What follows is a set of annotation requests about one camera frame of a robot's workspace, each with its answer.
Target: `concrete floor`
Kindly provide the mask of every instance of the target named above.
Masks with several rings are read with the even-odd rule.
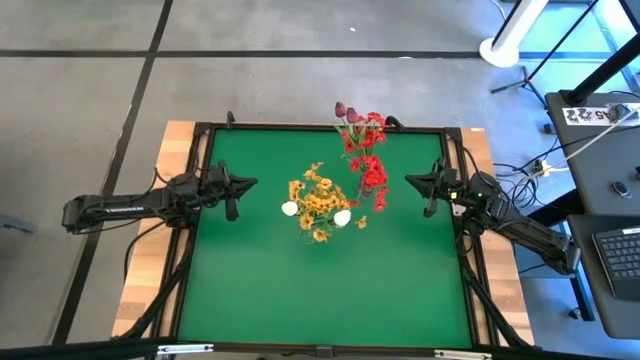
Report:
[[[162,4],[4,0],[0,49],[146,50]],[[521,50],[548,50],[582,10],[549,6]],[[383,0],[181,0],[174,2],[161,49],[475,51],[501,23],[488,0],[407,0],[401,6]],[[562,50],[608,48],[589,17]],[[0,232],[0,347],[48,339],[80,241],[59,226],[62,205],[100,189],[142,62],[0,58],[0,213],[38,226],[33,235]],[[543,93],[571,88],[597,66],[552,61],[535,82]],[[488,92],[520,76],[519,68],[497,69],[480,59],[158,59],[116,192],[148,185],[169,119],[221,121],[232,110],[240,122],[327,122],[336,100],[396,115],[408,125],[485,127],[494,161],[522,164],[553,142],[539,132],[546,113],[530,92]],[[601,91],[627,89],[616,76]],[[541,183],[541,200],[572,187],[568,173],[556,174]],[[132,227],[101,237],[70,341],[109,337],[124,250],[136,232]],[[568,281],[522,284],[538,345],[640,356],[637,342],[609,339],[599,323],[564,316],[575,306]]]

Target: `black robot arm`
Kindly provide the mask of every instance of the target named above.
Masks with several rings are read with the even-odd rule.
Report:
[[[159,217],[174,228],[195,224],[200,207],[214,207],[224,200],[227,220],[238,218],[237,201],[258,181],[229,173],[224,162],[203,170],[204,183],[192,173],[178,175],[166,186],[142,194],[98,196],[82,195],[64,206],[62,226],[79,233],[104,221],[137,220]]]
[[[546,265],[560,274],[576,271],[580,249],[563,233],[549,229],[520,214],[502,194],[504,191],[491,175],[476,173],[468,183],[456,179],[457,171],[447,168],[444,159],[434,164],[426,175],[407,175],[406,180],[428,199],[425,217],[437,211],[442,199],[464,208],[465,231],[480,235],[493,230],[516,244],[539,254]]]

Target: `green surface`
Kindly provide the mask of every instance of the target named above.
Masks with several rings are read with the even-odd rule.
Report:
[[[450,209],[430,219],[405,180],[442,155],[437,135],[390,134],[377,147],[391,191],[383,213],[373,199],[354,209],[368,225],[333,231],[326,244],[302,238],[286,217],[288,182],[312,162],[349,198],[358,175],[341,159],[334,132],[218,130],[211,163],[258,178],[239,201],[202,211],[179,338],[191,341],[470,347]]]

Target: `wooden table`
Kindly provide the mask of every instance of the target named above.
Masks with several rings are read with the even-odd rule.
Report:
[[[185,171],[195,127],[196,122],[194,121],[168,122],[156,163],[158,171],[163,178],[171,178]],[[495,174],[484,129],[462,129],[462,139],[464,145],[474,155],[480,170]],[[204,148],[205,142],[206,135],[200,139],[200,148]],[[452,154],[451,162],[455,167],[457,166],[455,145],[451,140],[449,141],[449,148],[449,152]],[[198,157],[200,161],[204,157],[202,155]],[[469,171],[473,172],[473,167],[469,166]],[[162,187],[163,185],[159,181],[155,184],[157,187]],[[155,223],[157,223],[157,219],[143,220],[140,224],[140,232]],[[127,331],[156,296],[168,254],[171,230],[162,226],[137,243],[131,257],[129,274],[125,281],[112,331],[114,336]],[[187,233],[187,231],[181,231],[179,234],[177,260],[175,263],[179,261],[182,255],[181,250],[186,241]],[[511,243],[489,231],[481,236],[480,242],[493,301],[518,334],[524,340],[533,344],[533,334],[520,287],[520,279]],[[473,258],[471,258],[471,262],[472,266],[475,266]],[[169,334],[174,305],[175,290],[164,308],[163,320],[158,327],[158,335]],[[480,343],[489,344],[489,328],[485,312],[475,295],[474,309]],[[506,345],[504,339],[501,338],[500,340],[502,345]]]

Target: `black keyboard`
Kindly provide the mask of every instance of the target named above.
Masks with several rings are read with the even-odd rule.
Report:
[[[593,241],[615,297],[640,301],[640,227],[594,234]]]

